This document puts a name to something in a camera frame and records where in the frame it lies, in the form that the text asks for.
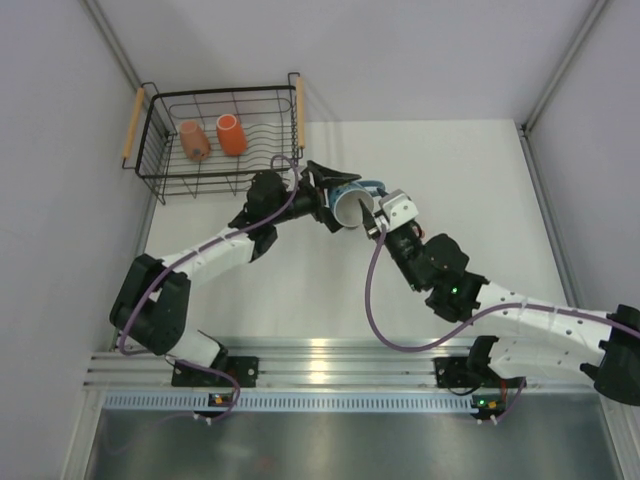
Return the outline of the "blue mug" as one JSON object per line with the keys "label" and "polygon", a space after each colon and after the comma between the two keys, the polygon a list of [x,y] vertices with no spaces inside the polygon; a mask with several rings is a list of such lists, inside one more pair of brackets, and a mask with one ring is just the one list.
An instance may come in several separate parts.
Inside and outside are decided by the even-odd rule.
{"label": "blue mug", "polygon": [[328,208],[334,217],[345,228],[357,228],[362,224],[361,209],[359,199],[364,200],[371,211],[375,207],[375,199],[365,198],[362,189],[363,182],[381,182],[378,180],[359,180],[338,188],[330,189],[328,192]]}

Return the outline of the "orange mug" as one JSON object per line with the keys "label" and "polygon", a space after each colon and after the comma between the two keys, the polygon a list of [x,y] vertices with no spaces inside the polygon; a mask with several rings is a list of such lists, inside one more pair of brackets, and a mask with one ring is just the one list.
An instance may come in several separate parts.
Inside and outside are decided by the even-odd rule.
{"label": "orange mug", "polygon": [[216,121],[216,134],[222,151],[228,156],[240,156],[248,148],[244,128],[236,115],[219,116]]}

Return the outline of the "salmon dotted mug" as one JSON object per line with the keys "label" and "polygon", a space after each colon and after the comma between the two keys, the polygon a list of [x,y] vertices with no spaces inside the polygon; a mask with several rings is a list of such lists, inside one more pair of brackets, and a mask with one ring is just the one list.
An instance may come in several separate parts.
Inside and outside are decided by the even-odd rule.
{"label": "salmon dotted mug", "polygon": [[179,137],[186,157],[195,162],[205,160],[211,153],[211,144],[196,120],[186,120],[179,125]]}

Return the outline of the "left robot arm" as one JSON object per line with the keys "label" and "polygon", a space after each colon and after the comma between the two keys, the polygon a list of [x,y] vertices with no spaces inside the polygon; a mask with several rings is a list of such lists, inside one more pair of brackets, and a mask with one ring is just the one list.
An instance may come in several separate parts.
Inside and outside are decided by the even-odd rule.
{"label": "left robot arm", "polygon": [[359,180],[359,175],[313,161],[303,170],[291,167],[290,183],[273,169],[258,172],[246,192],[239,214],[212,238],[164,258],[142,254],[132,262],[109,314],[120,331],[118,347],[133,339],[144,351],[168,356],[193,368],[204,384],[215,386],[227,376],[225,347],[191,326],[191,293],[223,273],[262,257],[277,239],[279,223],[312,216],[330,232],[331,190]]}

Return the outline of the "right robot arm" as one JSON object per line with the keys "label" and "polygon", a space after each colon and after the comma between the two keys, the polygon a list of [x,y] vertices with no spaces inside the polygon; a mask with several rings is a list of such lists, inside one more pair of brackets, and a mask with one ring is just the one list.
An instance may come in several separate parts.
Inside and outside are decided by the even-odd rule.
{"label": "right robot arm", "polygon": [[613,312],[543,302],[502,287],[467,269],[468,256],[446,234],[423,240],[417,207],[401,190],[383,192],[377,208],[360,206],[374,252],[387,250],[425,304],[454,329],[422,346],[402,346],[379,329],[374,335],[396,351],[431,350],[473,326],[488,334],[475,340],[467,372],[476,384],[499,378],[539,378],[584,383],[626,405],[639,403],[639,311]]}

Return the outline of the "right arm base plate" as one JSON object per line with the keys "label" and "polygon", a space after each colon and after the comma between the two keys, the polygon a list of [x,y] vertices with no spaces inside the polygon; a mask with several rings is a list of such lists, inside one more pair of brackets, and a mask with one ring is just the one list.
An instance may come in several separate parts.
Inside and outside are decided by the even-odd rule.
{"label": "right arm base plate", "polygon": [[437,357],[433,360],[438,388],[454,394],[470,394],[482,388],[517,388],[522,377],[503,378],[487,366],[473,365],[467,357]]}

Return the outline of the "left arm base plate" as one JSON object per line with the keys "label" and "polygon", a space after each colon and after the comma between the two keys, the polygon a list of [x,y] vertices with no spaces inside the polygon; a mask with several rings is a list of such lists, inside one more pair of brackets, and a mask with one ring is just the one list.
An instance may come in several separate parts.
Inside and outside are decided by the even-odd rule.
{"label": "left arm base plate", "polygon": [[[241,388],[254,388],[259,373],[259,358],[255,356],[227,356],[213,369],[232,377]],[[231,382],[223,377],[206,373],[200,369],[178,364],[173,368],[172,387],[230,387]]]}

